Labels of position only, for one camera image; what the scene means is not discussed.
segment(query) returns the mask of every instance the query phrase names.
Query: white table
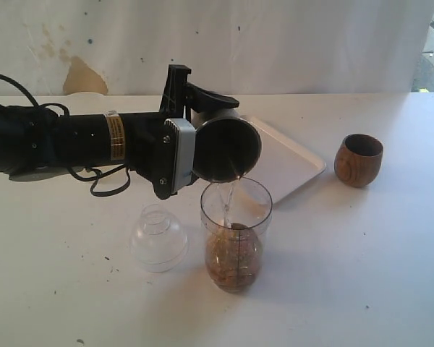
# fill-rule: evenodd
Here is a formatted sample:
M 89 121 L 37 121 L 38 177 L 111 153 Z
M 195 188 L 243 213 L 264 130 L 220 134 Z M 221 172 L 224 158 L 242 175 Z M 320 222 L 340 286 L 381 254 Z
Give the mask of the white table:
M 434 94 L 238 99 L 240 113 L 328 164 L 275 207 L 252 289 L 226 294 L 203 269 L 204 182 L 163 203 L 187 227 L 190 252 L 172 271 L 150 274 L 127 249 L 142 207 L 157 202 L 148 182 L 133 176 L 125 193 L 100 199 L 69 176 L 22 184 L 0 174 L 0 346 L 434 346 Z M 70 105 L 73 113 L 153 111 L 159 100 Z M 385 147 L 366 189 L 332 171 L 354 132 Z M 123 180 L 119 173 L 103 188 Z

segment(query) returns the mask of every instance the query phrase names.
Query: wooden bowl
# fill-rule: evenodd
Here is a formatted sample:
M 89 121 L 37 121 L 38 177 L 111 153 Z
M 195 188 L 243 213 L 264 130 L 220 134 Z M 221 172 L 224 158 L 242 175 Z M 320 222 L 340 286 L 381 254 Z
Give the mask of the wooden bowl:
M 334 172 L 351 187 L 364 187 L 374 181 L 383 159 L 383 144 L 365 134 L 346 136 L 334 160 Z

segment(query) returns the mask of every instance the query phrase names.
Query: plastic lid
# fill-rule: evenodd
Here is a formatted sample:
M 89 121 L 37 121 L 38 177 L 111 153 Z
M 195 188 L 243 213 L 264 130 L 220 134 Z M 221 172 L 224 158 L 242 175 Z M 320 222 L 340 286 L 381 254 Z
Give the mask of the plastic lid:
M 179 219 L 160 205 L 142 211 L 130 237 L 130 252 L 152 273 L 172 269 L 187 255 L 188 237 Z

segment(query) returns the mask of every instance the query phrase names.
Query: black cable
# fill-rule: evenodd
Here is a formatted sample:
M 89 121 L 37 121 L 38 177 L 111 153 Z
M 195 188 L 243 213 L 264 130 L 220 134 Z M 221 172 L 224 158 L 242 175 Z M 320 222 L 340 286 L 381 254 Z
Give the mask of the black cable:
M 29 91 L 26 88 L 24 88 L 20 83 L 16 82 L 12 78 L 5 76 L 3 74 L 0 74 L 0 80 L 8 82 L 10 85 L 13 85 L 14 87 L 16 87 L 22 94 L 24 94 L 24 96 L 30 101 L 30 103 L 32 103 L 32 105 L 34 107 L 47 108 L 49 106 L 56 106 L 56 107 L 59 107 L 63 111 L 63 117 L 69 117 L 70 116 L 69 109 L 65 105 L 60 104 L 60 103 L 43 103 L 42 105 L 39 105 L 37 100 L 32 96 L 32 94 L 30 94 Z M 110 175 L 116 173 L 117 171 L 122 170 L 123 168 L 126 169 L 125 172 L 127 175 L 127 182 L 123 186 L 121 186 L 117 189 L 113 189 L 111 191 L 107 191 L 107 192 L 95 192 L 95 187 L 98 184 L 98 181 L 100 179 L 105 178 L 107 176 L 110 176 Z M 91 177 L 80 176 L 70 166 L 67 166 L 66 169 L 69 172 L 69 174 L 78 181 L 93 182 L 92 187 L 90 188 L 90 193 L 95 197 L 110 197 L 111 195 L 115 195 L 115 194 L 123 192 L 130 185 L 129 169 L 128 169 L 128 167 L 126 167 L 125 164 L 117 166 L 116 168 L 113 168 L 107 172 L 102 172 L 101 170 L 99 170 L 97 168 L 88 167 L 88 168 L 86 168 L 87 170 L 93 171 L 95 173 L 95 176 L 91 176 Z

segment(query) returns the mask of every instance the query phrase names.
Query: white plastic tray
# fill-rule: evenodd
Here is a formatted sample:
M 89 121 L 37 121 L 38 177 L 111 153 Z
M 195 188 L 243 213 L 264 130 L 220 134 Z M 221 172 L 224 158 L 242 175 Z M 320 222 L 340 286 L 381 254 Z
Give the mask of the white plastic tray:
M 247 177 L 263 184 L 270 192 L 273 203 L 325 170 L 325 161 L 307 148 L 255 117 L 242 118 L 257 129 L 262 140 L 259 161 Z

